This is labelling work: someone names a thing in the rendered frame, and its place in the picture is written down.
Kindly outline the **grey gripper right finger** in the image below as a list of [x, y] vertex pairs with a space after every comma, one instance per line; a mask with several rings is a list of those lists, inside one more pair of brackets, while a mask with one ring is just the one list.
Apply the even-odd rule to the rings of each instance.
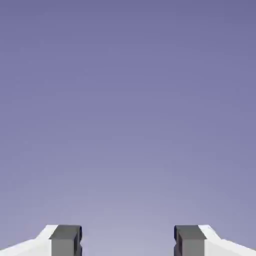
[[222, 239], [208, 224], [175, 225], [173, 232], [173, 256], [256, 256], [256, 249]]

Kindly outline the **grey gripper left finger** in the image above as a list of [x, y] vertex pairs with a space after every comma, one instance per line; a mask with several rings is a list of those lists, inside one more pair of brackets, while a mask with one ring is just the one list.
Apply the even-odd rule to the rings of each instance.
[[48, 224], [36, 238], [0, 250], [0, 256], [83, 256], [81, 225]]

